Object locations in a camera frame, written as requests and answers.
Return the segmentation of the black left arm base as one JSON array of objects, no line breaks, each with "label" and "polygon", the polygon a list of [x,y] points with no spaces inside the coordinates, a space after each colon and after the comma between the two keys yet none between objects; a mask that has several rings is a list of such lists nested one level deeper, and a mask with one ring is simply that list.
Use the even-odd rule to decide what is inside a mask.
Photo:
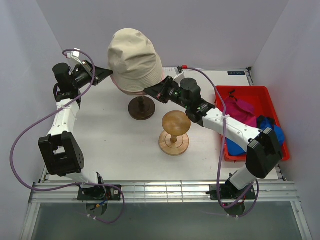
[{"label": "black left arm base", "polygon": [[121,185],[76,185],[78,201],[119,201]]}]

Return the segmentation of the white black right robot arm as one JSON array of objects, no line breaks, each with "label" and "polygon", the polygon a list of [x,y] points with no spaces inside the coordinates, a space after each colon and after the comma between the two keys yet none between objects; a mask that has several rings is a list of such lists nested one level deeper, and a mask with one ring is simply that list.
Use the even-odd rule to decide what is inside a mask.
[{"label": "white black right robot arm", "polygon": [[171,101],[185,108],[193,123],[224,135],[246,152],[245,165],[217,188],[225,198],[241,196],[253,181],[264,179],[283,159],[282,147],[272,128],[261,130],[225,115],[202,98],[201,88],[193,78],[184,78],[177,83],[168,76],[144,92],[163,104]]}]

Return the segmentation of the cream bucket hat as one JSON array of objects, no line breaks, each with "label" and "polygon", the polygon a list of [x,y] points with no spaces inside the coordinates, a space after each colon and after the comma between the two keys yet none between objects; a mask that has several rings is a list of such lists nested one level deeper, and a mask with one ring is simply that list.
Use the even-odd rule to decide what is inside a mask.
[{"label": "cream bucket hat", "polygon": [[117,31],[107,50],[107,64],[114,76],[145,76],[163,68],[154,45],[142,32],[133,28]]}]

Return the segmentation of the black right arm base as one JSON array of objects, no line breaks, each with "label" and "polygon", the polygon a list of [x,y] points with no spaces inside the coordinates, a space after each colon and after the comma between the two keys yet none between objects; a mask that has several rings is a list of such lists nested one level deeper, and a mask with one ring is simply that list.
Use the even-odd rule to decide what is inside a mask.
[{"label": "black right arm base", "polygon": [[[227,184],[221,184],[219,187],[220,199],[221,200],[236,200],[238,199],[244,192],[245,188],[242,190],[238,190],[234,186],[230,186]],[[209,191],[205,192],[206,195],[209,195],[211,200],[218,200],[218,190],[216,184],[209,185]],[[254,187],[251,186],[248,192],[243,196],[242,199],[246,200],[254,200],[256,198],[256,192]]]}]

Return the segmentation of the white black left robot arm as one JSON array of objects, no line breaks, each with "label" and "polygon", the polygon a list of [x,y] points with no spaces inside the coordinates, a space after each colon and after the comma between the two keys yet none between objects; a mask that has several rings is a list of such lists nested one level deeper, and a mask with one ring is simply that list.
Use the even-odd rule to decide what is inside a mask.
[{"label": "white black left robot arm", "polygon": [[48,173],[66,177],[81,187],[88,189],[91,184],[101,185],[103,179],[98,172],[85,170],[84,154],[77,143],[73,130],[76,116],[81,107],[81,91],[85,85],[98,85],[113,72],[101,67],[93,67],[84,60],[71,68],[66,63],[58,63],[52,68],[57,83],[53,94],[58,113],[47,136],[38,140],[38,146]]}]

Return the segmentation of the magenta cap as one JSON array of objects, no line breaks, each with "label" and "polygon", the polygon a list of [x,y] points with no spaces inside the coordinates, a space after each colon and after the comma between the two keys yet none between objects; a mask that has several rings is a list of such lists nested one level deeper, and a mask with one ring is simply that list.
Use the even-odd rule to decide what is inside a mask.
[{"label": "magenta cap", "polygon": [[235,89],[230,91],[228,97],[224,99],[226,114],[245,125],[256,128],[257,117],[254,106],[237,97],[235,92]]}]

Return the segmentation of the pink bucket hat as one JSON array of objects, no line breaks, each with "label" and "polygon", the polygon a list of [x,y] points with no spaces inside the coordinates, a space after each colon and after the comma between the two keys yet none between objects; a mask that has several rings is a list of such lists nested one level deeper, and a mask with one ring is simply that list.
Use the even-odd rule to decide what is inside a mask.
[{"label": "pink bucket hat", "polygon": [[144,91],[144,89],[159,84],[164,80],[165,72],[163,68],[156,68],[155,70],[149,71],[145,76],[132,75],[128,78],[120,77],[119,75],[111,75],[113,84],[122,92],[122,90],[130,92]]}]

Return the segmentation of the blue hat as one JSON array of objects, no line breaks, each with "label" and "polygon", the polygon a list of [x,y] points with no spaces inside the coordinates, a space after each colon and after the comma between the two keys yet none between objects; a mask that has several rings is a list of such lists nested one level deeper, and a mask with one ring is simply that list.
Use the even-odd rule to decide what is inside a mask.
[{"label": "blue hat", "polygon": [[[259,117],[250,116],[245,120],[244,123],[250,125],[251,127],[259,128],[261,130],[265,130],[266,128],[272,128],[276,133],[279,144],[281,146],[283,145],[285,141],[285,135],[282,129],[276,125],[276,122],[273,118],[266,117],[263,115],[260,115]],[[228,138],[226,139],[226,146],[230,156],[237,157],[245,154],[245,151],[238,144],[236,144]]]}]

